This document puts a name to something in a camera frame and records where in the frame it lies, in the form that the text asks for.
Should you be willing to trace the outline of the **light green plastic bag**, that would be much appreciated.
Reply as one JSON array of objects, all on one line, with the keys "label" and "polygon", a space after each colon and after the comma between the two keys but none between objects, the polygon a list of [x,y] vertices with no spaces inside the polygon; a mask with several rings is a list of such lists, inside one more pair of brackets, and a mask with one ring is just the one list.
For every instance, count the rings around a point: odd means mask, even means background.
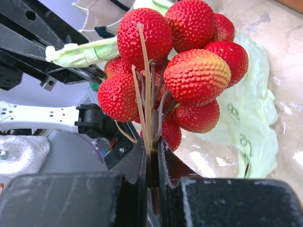
[{"label": "light green plastic bag", "polygon": [[[122,18],[138,8],[149,8],[165,14],[171,3],[167,0],[135,0],[118,3],[125,9]],[[116,32],[109,37],[87,44],[66,44],[62,49],[48,46],[48,62],[67,68],[85,68],[105,62],[119,55],[117,31],[122,18],[115,23]],[[218,97],[220,117],[216,126],[207,133],[194,133],[206,141],[238,150],[239,177],[264,178],[277,166],[278,140],[272,125],[278,114],[274,95],[267,87],[269,61],[265,50],[243,34],[235,32],[234,42],[241,45],[249,57],[249,68],[240,82],[224,90]]]}]

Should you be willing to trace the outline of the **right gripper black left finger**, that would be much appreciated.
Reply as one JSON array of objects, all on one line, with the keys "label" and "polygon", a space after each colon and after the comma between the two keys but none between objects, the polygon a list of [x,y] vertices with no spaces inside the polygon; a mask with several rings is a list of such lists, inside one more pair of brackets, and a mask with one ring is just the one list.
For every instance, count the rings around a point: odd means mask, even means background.
[{"label": "right gripper black left finger", "polygon": [[111,171],[21,175],[0,197],[3,227],[144,227],[146,219],[141,141]]}]

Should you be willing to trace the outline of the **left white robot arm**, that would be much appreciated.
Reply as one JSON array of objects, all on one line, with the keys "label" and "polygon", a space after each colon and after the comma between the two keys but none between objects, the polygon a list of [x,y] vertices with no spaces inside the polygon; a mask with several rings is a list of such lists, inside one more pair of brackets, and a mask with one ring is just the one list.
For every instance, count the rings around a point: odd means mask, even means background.
[{"label": "left white robot arm", "polygon": [[[47,46],[85,44],[80,32],[37,0],[3,0],[0,3],[0,88],[17,87],[24,74],[51,90],[56,82],[66,85],[100,83],[105,73],[98,66],[86,69],[63,68],[45,60]],[[109,149],[101,160],[108,168],[118,164],[133,148],[128,137],[137,139],[131,123],[115,123],[95,103],[70,107],[40,107],[0,103],[0,132],[7,135],[38,135],[42,130],[61,130],[108,140]]]}]

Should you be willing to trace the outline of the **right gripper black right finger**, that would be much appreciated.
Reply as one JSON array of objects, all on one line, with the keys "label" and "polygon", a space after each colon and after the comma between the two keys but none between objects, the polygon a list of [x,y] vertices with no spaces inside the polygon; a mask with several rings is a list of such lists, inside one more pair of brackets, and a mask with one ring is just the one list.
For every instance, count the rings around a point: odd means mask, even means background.
[{"label": "right gripper black right finger", "polygon": [[204,178],[158,143],[164,227],[300,227],[303,207],[292,188],[272,179]]}]

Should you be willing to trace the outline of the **red cherries pile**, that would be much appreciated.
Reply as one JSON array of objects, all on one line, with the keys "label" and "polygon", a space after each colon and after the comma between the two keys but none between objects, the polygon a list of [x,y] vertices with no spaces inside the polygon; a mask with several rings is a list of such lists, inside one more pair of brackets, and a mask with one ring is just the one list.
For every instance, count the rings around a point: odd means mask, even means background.
[{"label": "red cherries pile", "polygon": [[118,122],[138,122],[148,152],[160,137],[172,150],[181,130],[207,133],[219,121],[217,97],[242,80],[246,50],[235,28],[201,0],[183,0],[165,14],[138,8],[117,31],[119,55],[107,61],[97,95],[101,109]]}]

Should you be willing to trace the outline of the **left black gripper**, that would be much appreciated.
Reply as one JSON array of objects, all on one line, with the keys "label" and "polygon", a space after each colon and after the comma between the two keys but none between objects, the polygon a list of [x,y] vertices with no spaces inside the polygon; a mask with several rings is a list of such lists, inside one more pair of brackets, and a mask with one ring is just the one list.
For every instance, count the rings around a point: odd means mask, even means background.
[{"label": "left black gripper", "polygon": [[61,49],[65,44],[87,42],[87,38],[37,0],[0,2],[0,61],[38,79],[48,91],[56,82],[100,84],[106,78],[97,65],[64,68],[45,59],[47,46]]}]

